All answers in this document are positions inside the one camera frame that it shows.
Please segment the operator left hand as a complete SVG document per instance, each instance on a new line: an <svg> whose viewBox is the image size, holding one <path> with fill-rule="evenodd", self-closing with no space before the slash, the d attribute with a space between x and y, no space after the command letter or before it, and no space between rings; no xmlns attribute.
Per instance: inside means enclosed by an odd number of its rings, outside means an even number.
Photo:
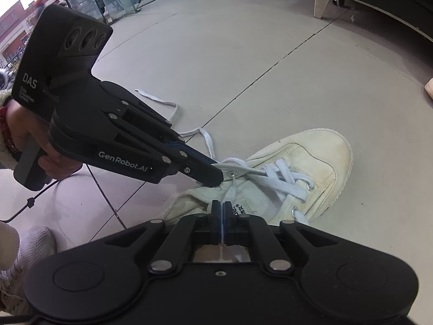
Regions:
<svg viewBox="0 0 433 325"><path fill-rule="evenodd" d="M10 100L6 108L6 123L13 144L23 151L27 140L34 139L45 151L45 155L39 157L38 164L49 177L63 180L82 168L81 162L62 156L52 147L48 140L48 126L32 112L15 100Z"/></svg>

